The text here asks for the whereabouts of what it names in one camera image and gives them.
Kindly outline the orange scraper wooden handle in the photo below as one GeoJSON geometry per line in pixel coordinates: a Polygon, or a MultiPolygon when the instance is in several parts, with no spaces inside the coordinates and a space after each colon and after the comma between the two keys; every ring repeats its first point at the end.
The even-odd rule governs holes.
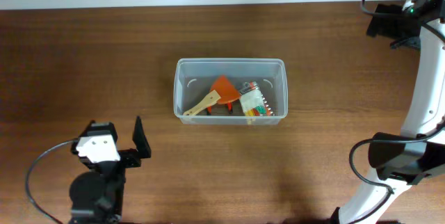
{"type": "Polygon", "coordinates": [[[216,104],[226,105],[227,103],[239,100],[241,94],[229,79],[222,75],[219,76],[212,84],[210,92],[191,109],[185,111],[183,115],[194,116],[205,110],[207,107],[212,107],[216,104]]]}

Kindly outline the red handled pliers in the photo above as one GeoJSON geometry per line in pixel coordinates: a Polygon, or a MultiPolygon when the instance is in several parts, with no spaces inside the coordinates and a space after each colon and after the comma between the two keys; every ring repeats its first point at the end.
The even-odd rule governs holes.
{"type": "MultiPolygon", "coordinates": [[[[228,114],[233,114],[233,112],[234,112],[234,110],[233,110],[233,105],[232,105],[232,103],[230,102],[230,103],[227,103],[226,105],[225,105],[225,107],[226,107],[226,109],[227,109],[227,112],[228,112],[228,114]]],[[[207,115],[211,115],[211,107],[207,107],[206,108],[206,112],[207,112],[207,115]]]]}

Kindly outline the marker pack clear case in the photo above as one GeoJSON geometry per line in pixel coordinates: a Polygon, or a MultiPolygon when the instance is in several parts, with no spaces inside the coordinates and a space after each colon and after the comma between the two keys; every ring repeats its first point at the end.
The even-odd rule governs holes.
{"type": "Polygon", "coordinates": [[[260,117],[257,116],[258,113],[256,110],[253,110],[253,108],[262,103],[261,96],[258,96],[255,91],[250,91],[250,82],[244,82],[242,88],[239,90],[241,94],[239,102],[241,103],[244,116],[247,117],[248,125],[252,125],[256,117],[260,117]]]}

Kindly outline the orange socket bit holder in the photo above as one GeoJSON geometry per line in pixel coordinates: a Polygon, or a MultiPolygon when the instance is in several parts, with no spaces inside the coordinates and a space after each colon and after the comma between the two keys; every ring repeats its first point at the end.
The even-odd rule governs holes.
{"type": "Polygon", "coordinates": [[[267,102],[266,98],[261,92],[259,85],[255,81],[250,82],[250,91],[255,91],[258,96],[261,96],[262,103],[253,108],[253,110],[257,111],[258,113],[257,116],[264,116],[264,115],[273,116],[274,115],[273,110],[269,106],[269,103],[267,102]]]}

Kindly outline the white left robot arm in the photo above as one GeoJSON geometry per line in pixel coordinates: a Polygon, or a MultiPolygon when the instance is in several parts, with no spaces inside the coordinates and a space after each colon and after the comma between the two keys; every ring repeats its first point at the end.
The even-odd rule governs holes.
{"type": "Polygon", "coordinates": [[[141,118],[135,121],[132,149],[119,150],[118,134],[112,122],[89,123],[74,140],[71,153],[88,171],[70,185],[72,202],[70,223],[120,223],[124,200],[126,170],[141,167],[152,151],[141,118]]]}

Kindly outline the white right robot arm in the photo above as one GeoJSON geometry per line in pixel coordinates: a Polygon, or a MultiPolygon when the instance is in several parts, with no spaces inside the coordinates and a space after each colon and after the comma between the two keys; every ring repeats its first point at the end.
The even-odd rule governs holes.
{"type": "Polygon", "coordinates": [[[348,161],[362,183],[329,223],[379,223],[398,196],[444,174],[444,0],[360,7],[372,17],[367,35],[391,38],[392,49],[419,50],[419,67],[400,134],[378,132],[351,148],[348,161]]]}

